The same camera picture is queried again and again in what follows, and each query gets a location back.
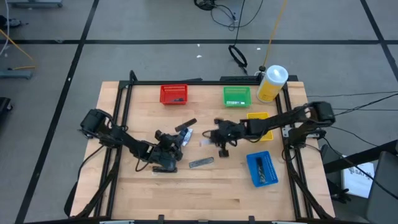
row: metal tool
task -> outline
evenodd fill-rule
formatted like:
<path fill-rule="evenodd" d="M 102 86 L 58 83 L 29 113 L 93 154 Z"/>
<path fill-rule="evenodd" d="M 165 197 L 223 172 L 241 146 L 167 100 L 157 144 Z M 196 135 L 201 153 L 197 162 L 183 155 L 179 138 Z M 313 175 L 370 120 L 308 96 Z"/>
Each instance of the metal tool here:
<path fill-rule="evenodd" d="M 190 162 L 189 163 L 189 168 L 203 166 L 203 165 L 211 164 L 211 163 L 214 163 L 214 157 L 209 157 L 209 158 L 206 158 L 206 159 L 199 159 L 197 161 Z"/>

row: bracket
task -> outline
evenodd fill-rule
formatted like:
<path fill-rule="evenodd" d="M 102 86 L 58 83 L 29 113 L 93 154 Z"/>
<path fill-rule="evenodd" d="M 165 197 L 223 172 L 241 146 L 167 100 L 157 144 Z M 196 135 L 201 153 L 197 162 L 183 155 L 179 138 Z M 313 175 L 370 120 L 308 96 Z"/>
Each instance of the bracket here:
<path fill-rule="evenodd" d="M 287 138 L 289 136 L 289 131 L 291 129 L 292 128 L 289 126 L 282 128 L 282 134 L 285 138 Z M 309 134 L 309 135 L 307 135 L 307 138 L 319 138 L 319 134 Z"/>

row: bottle label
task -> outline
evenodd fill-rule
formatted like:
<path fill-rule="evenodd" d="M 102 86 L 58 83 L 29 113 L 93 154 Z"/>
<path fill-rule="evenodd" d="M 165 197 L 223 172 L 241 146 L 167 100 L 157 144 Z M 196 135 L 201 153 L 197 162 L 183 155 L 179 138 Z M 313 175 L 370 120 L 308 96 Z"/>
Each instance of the bottle label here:
<path fill-rule="evenodd" d="M 264 84 L 262 85 L 258 98 L 264 101 L 272 101 L 278 95 L 282 86 L 273 85 L 268 82 L 268 80 L 264 80 Z"/>

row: yellow object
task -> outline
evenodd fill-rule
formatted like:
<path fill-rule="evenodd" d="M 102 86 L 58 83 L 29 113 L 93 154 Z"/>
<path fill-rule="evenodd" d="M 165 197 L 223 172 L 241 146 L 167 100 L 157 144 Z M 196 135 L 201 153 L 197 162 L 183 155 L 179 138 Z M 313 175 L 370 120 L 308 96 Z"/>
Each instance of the yellow object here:
<path fill-rule="evenodd" d="M 268 60 L 268 53 L 270 52 L 270 49 L 271 49 L 271 42 L 272 42 L 272 40 L 273 40 L 273 38 L 275 36 L 276 29 L 278 28 L 278 24 L 279 24 L 280 18 L 282 17 L 282 14 L 285 11 L 286 3 L 287 3 L 287 0 L 284 0 L 284 3 L 282 5 L 282 9 L 280 10 L 278 18 L 276 19 L 274 30 L 272 30 L 271 37 L 269 38 L 269 42 L 268 42 L 268 46 L 267 46 L 266 59 L 264 59 L 264 63 L 262 64 L 262 66 L 264 66 L 264 67 L 266 66 L 266 63 L 267 63 L 267 60 Z"/>
<path fill-rule="evenodd" d="M 18 49 L 18 50 L 20 50 L 22 53 L 24 53 L 27 57 L 29 57 L 29 59 L 33 62 L 33 63 L 35 63 L 35 60 L 28 54 L 28 53 L 26 53 L 24 50 L 22 50 L 6 33 L 4 33 L 1 29 L 0 29 L 0 32 L 1 32 L 1 34 L 3 35 L 3 36 L 5 36 L 12 44 L 14 44 L 14 46 Z M 26 69 L 26 68 L 33 68 L 33 69 L 35 69 L 36 68 L 36 66 L 23 66 L 23 67 L 17 67 L 17 68 L 13 68 L 13 70 L 19 70 L 19 69 Z"/>
<path fill-rule="evenodd" d="M 269 114 L 267 112 L 260 112 L 260 113 L 248 113 L 246 115 L 248 119 L 266 119 L 269 118 Z M 272 131 L 268 131 L 267 134 L 265 134 L 260 141 L 271 141 L 274 139 L 274 136 L 272 135 Z"/>
<path fill-rule="evenodd" d="M 263 103 L 270 103 L 278 95 L 280 89 L 285 85 L 289 74 L 287 70 L 280 65 L 270 66 L 264 78 L 262 78 L 260 87 L 257 91 L 257 98 Z"/>

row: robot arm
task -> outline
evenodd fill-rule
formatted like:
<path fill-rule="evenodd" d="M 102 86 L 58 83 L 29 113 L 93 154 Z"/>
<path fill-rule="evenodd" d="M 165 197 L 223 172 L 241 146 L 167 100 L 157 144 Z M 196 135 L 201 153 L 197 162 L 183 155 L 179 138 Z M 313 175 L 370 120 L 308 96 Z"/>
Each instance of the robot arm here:
<path fill-rule="evenodd" d="M 118 126 L 113 122 L 110 114 L 99 109 L 88 112 L 80 123 L 80 131 L 87 138 L 98 138 L 99 143 L 110 148 L 126 146 L 131 154 L 148 163 L 156 163 L 162 167 L 154 167 L 154 172 L 176 172 L 176 162 L 182 159 L 181 143 L 187 133 L 187 127 L 196 122 L 188 121 L 186 125 L 178 127 L 178 135 L 164 134 L 157 130 L 155 138 L 159 141 L 153 144 L 147 141 L 138 141 L 126 131 L 127 127 Z"/>
<path fill-rule="evenodd" d="M 303 124 L 289 130 L 286 142 L 293 147 L 303 147 L 309 134 L 319 134 L 322 138 L 325 132 L 319 128 L 331 126 L 335 122 L 335 115 L 329 103 L 317 101 L 267 119 L 242 119 L 239 123 L 215 119 L 218 129 L 211 130 L 210 136 L 206 137 L 221 148 L 220 157 L 228 157 L 226 143 L 236 146 L 239 139 L 258 142 L 268 131 L 298 122 Z"/>

